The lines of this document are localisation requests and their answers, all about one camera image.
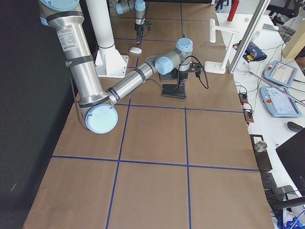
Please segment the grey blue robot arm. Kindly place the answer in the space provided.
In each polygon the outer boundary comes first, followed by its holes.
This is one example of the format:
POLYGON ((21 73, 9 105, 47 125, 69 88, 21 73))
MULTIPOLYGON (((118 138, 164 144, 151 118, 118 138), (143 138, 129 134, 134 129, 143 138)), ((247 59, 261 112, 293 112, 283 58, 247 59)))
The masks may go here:
POLYGON ((56 30, 69 69, 80 94, 79 107, 86 128, 97 134, 111 131, 117 124, 114 105, 145 83, 154 73, 167 74, 189 64, 193 43, 180 38, 167 54, 151 56, 143 64, 123 74, 115 85, 103 90, 83 28, 84 15, 77 0, 39 1, 42 24, 56 30))
POLYGON ((134 12, 135 31, 138 36, 141 36, 145 23, 146 5, 143 0, 125 0, 118 2, 115 5, 117 14, 122 15, 128 12, 134 12))

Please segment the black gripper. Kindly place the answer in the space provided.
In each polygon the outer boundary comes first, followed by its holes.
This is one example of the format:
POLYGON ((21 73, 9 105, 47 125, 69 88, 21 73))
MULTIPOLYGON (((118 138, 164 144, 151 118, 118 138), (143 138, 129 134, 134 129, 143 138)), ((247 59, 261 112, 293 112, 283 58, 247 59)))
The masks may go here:
POLYGON ((179 71, 178 72, 178 80, 182 83, 184 80, 188 79, 188 72, 187 71, 179 71))

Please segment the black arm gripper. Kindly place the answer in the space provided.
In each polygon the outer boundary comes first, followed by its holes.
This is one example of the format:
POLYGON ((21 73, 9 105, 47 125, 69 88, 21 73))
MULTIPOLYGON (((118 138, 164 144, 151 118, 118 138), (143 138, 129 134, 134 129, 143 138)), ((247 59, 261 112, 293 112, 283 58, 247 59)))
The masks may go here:
POLYGON ((136 24, 136 23, 134 24, 134 28, 137 36, 142 36, 144 27, 145 27, 144 24, 136 24))

